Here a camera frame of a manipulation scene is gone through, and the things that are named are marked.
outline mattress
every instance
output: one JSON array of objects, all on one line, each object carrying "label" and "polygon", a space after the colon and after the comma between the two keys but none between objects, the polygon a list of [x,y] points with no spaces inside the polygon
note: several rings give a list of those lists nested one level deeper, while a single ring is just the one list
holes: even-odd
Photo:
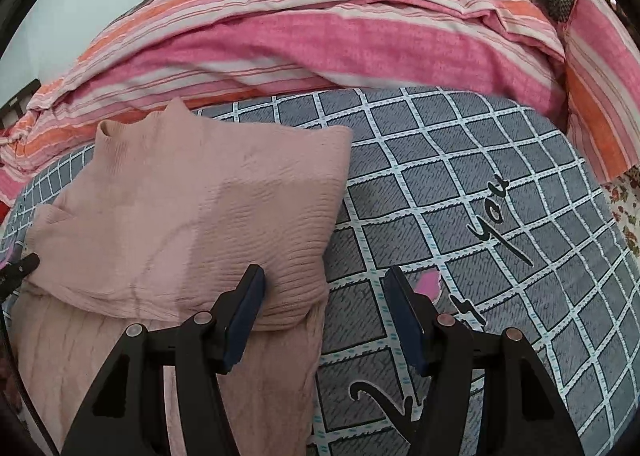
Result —
[{"label": "mattress", "polygon": [[[324,256],[330,298],[309,455],[408,450],[379,402],[349,392],[365,382],[397,409],[410,396],[414,420],[428,394],[428,379],[404,360],[380,287],[394,264],[412,285],[437,269],[436,308],[472,328],[520,328],[587,455],[620,436],[638,404],[640,272],[603,189],[548,120],[511,100],[439,87],[322,90],[196,113],[354,132]],[[29,183],[3,251],[15,245],[20,255],[34,207],[51,202],[92,155],[86,145]],[[482,385],[474,373],[463,455],[475,452]]]}]

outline pink striped blanket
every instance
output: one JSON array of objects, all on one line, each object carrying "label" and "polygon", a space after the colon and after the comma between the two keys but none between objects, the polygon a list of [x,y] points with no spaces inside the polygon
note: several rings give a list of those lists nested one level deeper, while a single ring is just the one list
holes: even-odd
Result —
[{"label": "pink striped blanket", "polygon": [[33,97],[0,147],[0,200],[95,136],[181,97],[191,108],[346,87],[499,94],[559,127],[564,49],[529,0],[153,0]]}]

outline black cable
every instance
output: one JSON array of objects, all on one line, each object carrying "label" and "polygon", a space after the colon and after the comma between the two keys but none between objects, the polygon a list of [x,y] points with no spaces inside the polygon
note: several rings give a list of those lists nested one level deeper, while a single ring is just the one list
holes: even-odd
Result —
[{"label": "black cable", "polygon": [[0,330],[2,334],[2,344],[4,346],[4,352],[6,354],[7,361],[9,362],[9,368],[11,369],[11,373],[15,378],[15,383],[16,383],[16,386],[18,387],[18,392],[20,392],[20,397],[22,399],[22,402],[27,408],[27,410],[29,411],[29,413],[31,414],[33,421],[38,427],[38,430],[42,434],[42,437],[44,438],[44,441],[49,447],[49,450],[51,451],[53,456],[60,456],[60,453],[58,452],[58,448],[56,447],[56,444],[53,443],[53,440],[51,438],[51,435],[49,434],[49,431],[47,430],[44,423],[40,419],[40,415],[38,414],[38,411],[36,411],[36,408],[33,405],[31,398],[29,397],[29,393],[27,392],[27,389],[24,386],[24,382],[20,377],[20,372],[18,371],[18,364],[15,361],[14,352],[11,349],[11,342],[9,341],[9,332],[7,331],[6,323],[4,322],[4,312],[2,312],[1,307],[0,307]]}]

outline silver rivet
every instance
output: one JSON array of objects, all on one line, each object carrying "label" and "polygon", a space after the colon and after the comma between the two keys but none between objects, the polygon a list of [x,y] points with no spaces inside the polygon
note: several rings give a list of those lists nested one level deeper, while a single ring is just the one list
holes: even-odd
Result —
[{"label": "silver rivet", "polygon": [[193,321],[196,324],[203,325],[211,322],[211,314],[208,311],[201,311],[194,315]]},{"label": "silver rivet", "polygon": [[518,342],[522,340],[522,331],[517,328],[507,328],[507,338]]},{"label": "silver rivet", "polygon": [[450,327],[455,323],[456,320],[452,315],[449,315],[448,313],[441,313],[440,315],[438,315],[438,324],[440,326]]},{"label": "silver rivet", "polygon": [[132,324],[127,328],[127,337],[137,337],[142,333],[142,325]]}]

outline folded sweater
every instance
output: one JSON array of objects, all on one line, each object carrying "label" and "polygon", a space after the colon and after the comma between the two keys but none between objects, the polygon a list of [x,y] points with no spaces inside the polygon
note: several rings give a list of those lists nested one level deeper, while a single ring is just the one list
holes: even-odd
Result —
[{"label": "folded sweater", "polygon": [[209,309],[255,262],[267,293],[222,379],[226,410],[243,456],[303,453],[328,294],[322,253],[350,141],[343,127],[204,119],[179,100],[132,125],[100,124],[92,162],[36,210],[26,242],[40,267],[14,312],[21,373],[58,443],[126,325]]}]

